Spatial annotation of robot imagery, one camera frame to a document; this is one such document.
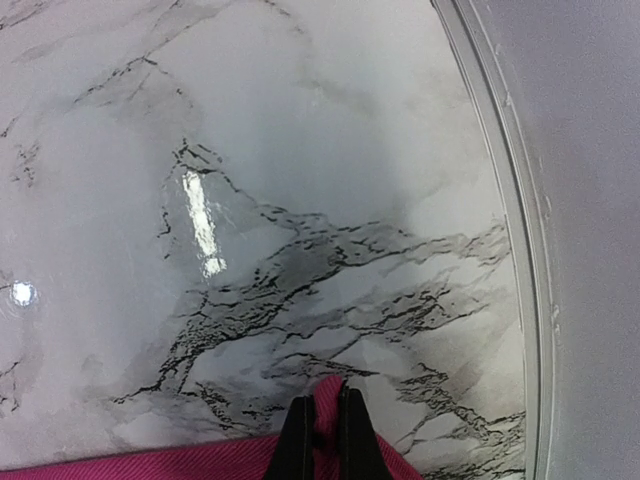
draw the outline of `magenta fabric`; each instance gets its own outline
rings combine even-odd
[[[314,450],[317,480],[338,480],[335,449],[340,377],[322,381],[314,392],[315,430],[326,442]],[[61,465],[1,472],[0,480],[261,480],[278,442],[277,436],[174,448],[157,452],[83,460]],[[394,480],[421,480],[387,442],[378,443]]]

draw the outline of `marble countertop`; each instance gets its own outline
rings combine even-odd
[[[514,267],[429,2],[0,5],[0,468],[277,431],[338,373],[524,478]]]

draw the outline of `curved edge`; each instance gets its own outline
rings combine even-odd
[[[544,199],[534,183],[526,145],[473,0],[432,0],[444,25],[494,162],[513,249],[525,343],[528,480],[547,478],[554,405],[553,307],[544,223]]]

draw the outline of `gray wall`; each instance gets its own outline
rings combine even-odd
[[[640,478],[640,2],[475,3],[551,201],[550,479]]]

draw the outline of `white marble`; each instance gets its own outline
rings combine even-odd
[[[425,478],[521,478],[506,220],[429,2],[13,0],[0,46],[0,467],[274,432],[339,373]]]

